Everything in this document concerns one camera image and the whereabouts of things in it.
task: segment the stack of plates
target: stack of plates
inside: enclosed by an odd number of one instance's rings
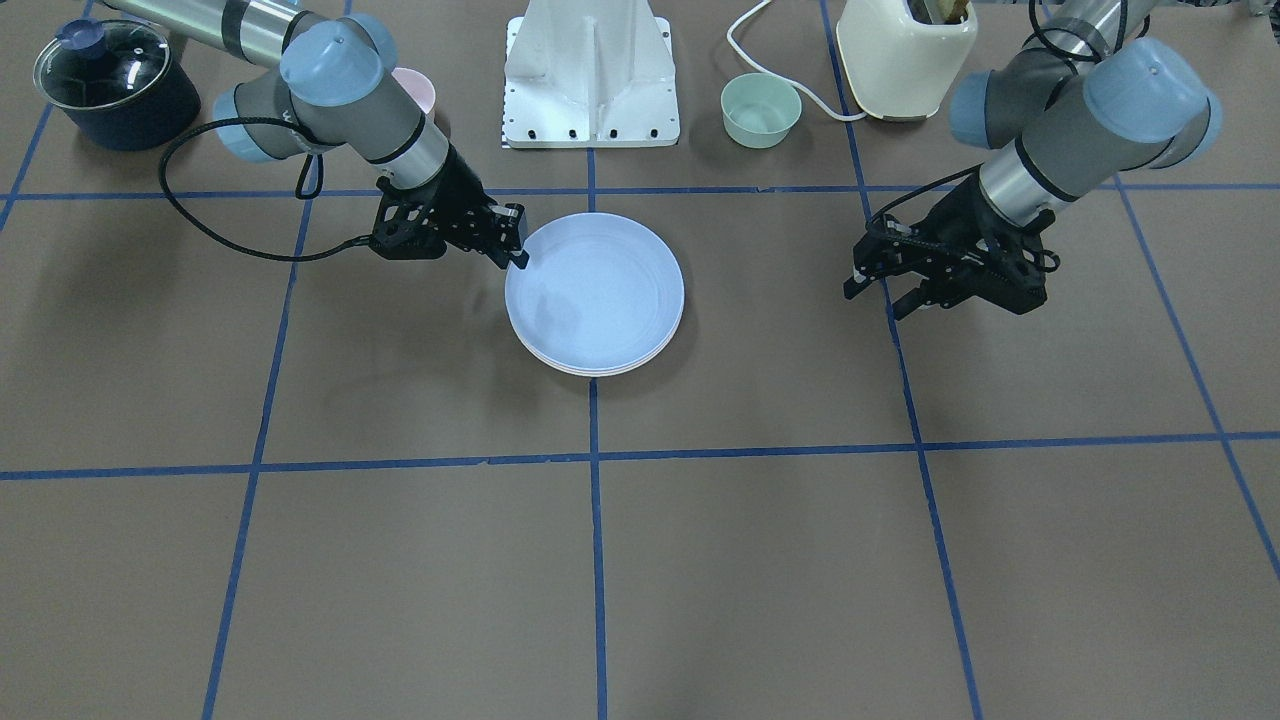
[[[617,375],[671,342],[685,279],[667,245],[635,220],[584,213],[525,241],[529,266],[507,270],[507,314],[520,342],[552,368]]]

